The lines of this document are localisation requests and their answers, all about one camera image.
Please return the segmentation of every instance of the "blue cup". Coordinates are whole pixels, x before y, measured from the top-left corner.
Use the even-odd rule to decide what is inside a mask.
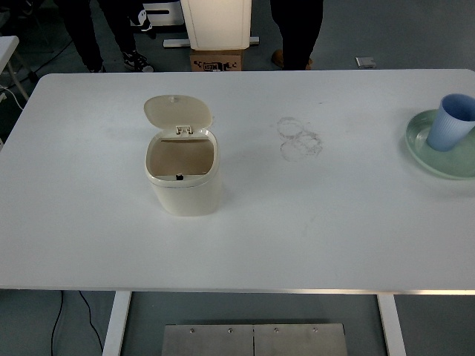
[[[427,143],[436,151],[449,151],[474,127],[475,98],[464,94],[449,94],[440,101]]]

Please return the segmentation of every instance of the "table leg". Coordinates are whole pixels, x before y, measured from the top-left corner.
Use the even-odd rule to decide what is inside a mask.
[[[388,356],[406,356],[394,296],[392,294],[378,294],[378,304]]]
[[[116,291],[102,356],[120,356],[131,295],[131,291]]]
[[[22,87],[22,84],[20,83],[20,81],[18,80],[18,78],[16,78],[16,74],[15,72],[13,71],[13,68],[12,68],[12,65],[10,62],[7,63],[7,67],[8,67],[8,71],[10,72],[10,75],[12,77],[12,80],[13,82],[15,83],[16,87],[18,88],[18,90],[20,90],[20,93],[22,93],[23,97],[28,100],[30,97],[28,96],[27,92],[24,91],[24,88]]]

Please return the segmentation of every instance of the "trash can lid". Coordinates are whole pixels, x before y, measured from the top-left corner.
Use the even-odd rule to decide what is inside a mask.
[[[186,95],[160,95],[144,104],[145,115],[152,125],[163,130],[176,130],[188,125],[200,130],[211,125],[213,117],[204,102]]]

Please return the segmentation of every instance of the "green plate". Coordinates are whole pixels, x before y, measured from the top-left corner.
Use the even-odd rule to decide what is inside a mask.
[[[475,130],[448,152],[432,149],[426,139],[437,110],[423,111],[407,124],[406,143],[409,151],[423,167],[449,179],[475,179]]]

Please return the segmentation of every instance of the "floor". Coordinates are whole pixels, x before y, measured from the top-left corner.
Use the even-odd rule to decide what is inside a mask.
[[[372,56],[378,69],[468,68],[475,70],[475,3],[443,0],[332,0],[324,3],[324,23],[312,54],[313,70],[359,70],[356,56]],[[125,71],[114,37],[91,1],[96,33],[109,72]],[[48,73],[86,72],[52,0],[34,17],[15,18],[0,29],[20,38],[18,52],[41,78]],[[244,70],[278,70],[269,58],[280,47],[269,2],[254,0],[252,35],[260,44],[246,50]],[[164,49],[164,39],[186,38],[161,30],[156,39],[138,33],[137,48],[156,71],[190,71],[189,49]],[[13,61],[28,93],[35,82]],[[7,73],[19,104],[25,100]],[[7,141],[21,114],[12,95],[0,103],[0,138]],[[104,343],[114,293],[85,291],[91,321]],[[475,350],[475,298],[396,296],[407,355],[472,355]],[[0,356],[50,355],[60,291],[0,290]],[[385,355],[374,296],[302,294],[134,293],[122,355],[160,355],[163,329],[170,323],[343,323],[349,355]],[[54,329],[55,355],[100,355],[88,306],[78,291],[66,291]]]

